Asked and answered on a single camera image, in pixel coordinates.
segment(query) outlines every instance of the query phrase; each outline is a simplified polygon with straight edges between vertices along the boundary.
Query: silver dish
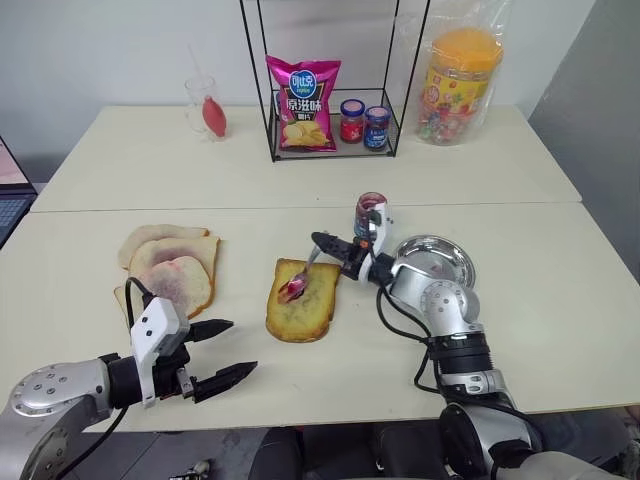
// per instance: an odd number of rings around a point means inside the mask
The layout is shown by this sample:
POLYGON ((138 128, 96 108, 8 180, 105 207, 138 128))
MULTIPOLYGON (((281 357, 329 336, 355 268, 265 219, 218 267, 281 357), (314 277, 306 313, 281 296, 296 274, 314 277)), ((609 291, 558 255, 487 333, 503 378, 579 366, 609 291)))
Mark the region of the silver dish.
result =
POLYGON ((436 235, 416 235, 395 250, 396 258, 404 258, 429 276, 455 281, 468 288, 476 282, 476 270, 462 248, 436 235))

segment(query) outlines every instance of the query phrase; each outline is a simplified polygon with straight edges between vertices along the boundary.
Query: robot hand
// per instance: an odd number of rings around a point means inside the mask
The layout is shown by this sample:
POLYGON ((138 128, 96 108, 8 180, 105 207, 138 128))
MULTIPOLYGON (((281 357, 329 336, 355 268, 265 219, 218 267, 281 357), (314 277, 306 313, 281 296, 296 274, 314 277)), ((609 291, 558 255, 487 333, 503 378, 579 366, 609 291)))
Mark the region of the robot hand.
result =
POLYGON ((68 467, 68 444, 88 426, 109 418, 113 409, 125 411, 138 402, 149 408, 156 398, 180 394, 198 403, 230 389, 257 362, 238 363, 198 381, 186 371, 190 357, 184 344, 232 326, 227 320, 190 325, 169 300, 155 297, 131 329, 133 356, 112 353, 27 375, 0 414, 0 479, 58 478, 68 467))

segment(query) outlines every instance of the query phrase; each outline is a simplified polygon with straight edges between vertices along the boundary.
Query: pink chip bag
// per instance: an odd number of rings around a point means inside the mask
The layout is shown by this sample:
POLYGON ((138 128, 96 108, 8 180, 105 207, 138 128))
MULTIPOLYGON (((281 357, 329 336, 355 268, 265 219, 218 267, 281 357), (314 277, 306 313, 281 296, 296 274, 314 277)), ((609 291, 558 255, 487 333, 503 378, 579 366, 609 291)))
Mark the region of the pink chip bag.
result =
POLYGON ((336 83, 339 60, 289 65, 267 55, 267 66, 280 85, 280 148, 335 152, 331 135, 329 95, 336 83))

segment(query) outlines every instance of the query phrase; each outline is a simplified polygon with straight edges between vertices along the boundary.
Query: red object in cup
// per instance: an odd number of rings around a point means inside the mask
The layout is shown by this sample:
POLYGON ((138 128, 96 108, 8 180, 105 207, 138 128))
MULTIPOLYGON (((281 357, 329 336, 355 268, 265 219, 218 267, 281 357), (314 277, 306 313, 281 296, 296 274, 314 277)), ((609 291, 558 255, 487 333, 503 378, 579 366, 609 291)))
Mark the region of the red object in cup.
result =
POLYGON ((222 107, 207 95, 202 103, 202 118, 204 123, 218 137, 224 137, 227 130, 227 117, 225 117, 222 107))

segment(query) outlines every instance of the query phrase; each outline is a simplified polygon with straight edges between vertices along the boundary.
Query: white wall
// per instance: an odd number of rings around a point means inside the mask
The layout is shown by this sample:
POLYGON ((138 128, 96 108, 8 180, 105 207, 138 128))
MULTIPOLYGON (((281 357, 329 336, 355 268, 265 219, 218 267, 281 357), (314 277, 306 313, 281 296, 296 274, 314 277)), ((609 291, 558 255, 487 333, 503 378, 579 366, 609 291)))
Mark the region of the white wall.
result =
MULTIPOLYGON (((531 113, 593 1, 515 0, 496 102, 531 113)), ((0 0, 0 133, 46 175, 102 105, 184 103, 187 44, 223 102, 256 102, 238 0, 0 0)))

